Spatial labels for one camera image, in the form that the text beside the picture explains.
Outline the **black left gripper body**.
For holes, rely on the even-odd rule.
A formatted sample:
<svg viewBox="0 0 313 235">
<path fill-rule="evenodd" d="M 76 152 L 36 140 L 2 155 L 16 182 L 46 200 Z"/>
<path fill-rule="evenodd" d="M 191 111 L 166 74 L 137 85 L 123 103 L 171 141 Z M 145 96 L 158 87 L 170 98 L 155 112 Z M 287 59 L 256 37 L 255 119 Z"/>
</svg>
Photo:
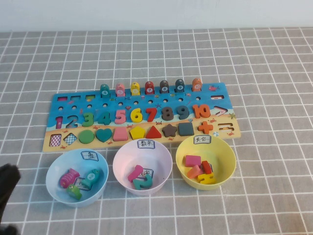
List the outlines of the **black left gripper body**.
<svg viewBox="0 0 313 235">
<path fill-rule="evenodd" d="M 0 167 L 0 217 L 20 178 L 21 175 L 16 165 L 5 164 Z"/>
</svg>

